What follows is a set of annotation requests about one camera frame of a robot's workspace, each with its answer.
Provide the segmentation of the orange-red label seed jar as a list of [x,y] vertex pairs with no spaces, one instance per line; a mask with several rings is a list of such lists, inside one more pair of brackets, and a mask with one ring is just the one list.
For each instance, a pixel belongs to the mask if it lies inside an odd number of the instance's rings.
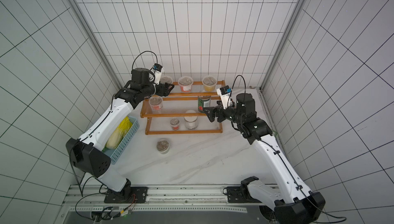
[[173,78],[168,75],[162,75],[160,79],[160,83],[173,84]]

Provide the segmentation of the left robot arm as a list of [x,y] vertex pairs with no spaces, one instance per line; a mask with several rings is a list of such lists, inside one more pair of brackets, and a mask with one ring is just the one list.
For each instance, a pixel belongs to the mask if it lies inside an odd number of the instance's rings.
[[103,149],[121,121],[145,99],[157,95],[167,97],[173,85],[160,83],[163,67],[154,64],[152,69],[136,68],[131,71],[131,80],[114,96],[109,108],[96,123],[78,139],[66,143],[73,169],[89,173],[105,185],[106,203],[122,203],[132,200],[130,180],[122,176],[111,164]]

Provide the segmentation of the red label seed jar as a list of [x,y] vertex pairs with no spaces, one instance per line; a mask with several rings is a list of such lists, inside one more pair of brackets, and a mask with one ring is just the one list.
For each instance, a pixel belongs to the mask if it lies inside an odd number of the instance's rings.
[[190,76],[182,76],[178,80],[178,85],[180,87],[181,92],[183,93],[191,92],[193,84],[194,84],[194,80]]

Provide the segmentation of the yellow label seed jar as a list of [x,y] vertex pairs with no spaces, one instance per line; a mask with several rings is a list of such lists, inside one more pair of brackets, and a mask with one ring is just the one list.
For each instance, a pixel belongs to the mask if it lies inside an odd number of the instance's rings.
[[217,79],[214,76],[207,75],[203,77],[202,84],[205,92],[214,92],[216,90]]

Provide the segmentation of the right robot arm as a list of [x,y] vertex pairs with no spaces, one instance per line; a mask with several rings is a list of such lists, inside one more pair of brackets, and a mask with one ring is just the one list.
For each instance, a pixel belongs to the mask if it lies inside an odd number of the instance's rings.
[[230,101],[230,94],[222,95],[216,107],[204,107],[203,112],[211,122],[231,121],[234,129],[263,156],[279,187],[276,191],[251,176],[241,182],[245,199],[263,203],[280,224],[310,224],[319,219],[326,203],[324,197],[313,192],[295,172],[266,121],[257,116],[251,94],[238,94],[235,102]]

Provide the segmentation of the green label seed jar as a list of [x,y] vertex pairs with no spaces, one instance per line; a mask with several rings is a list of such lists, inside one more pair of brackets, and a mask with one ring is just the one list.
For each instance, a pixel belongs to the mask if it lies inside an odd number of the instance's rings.
[[170,149],[170,143],[167,140],[161,140],[157,142],[157,150],[161,154],[166,154]]

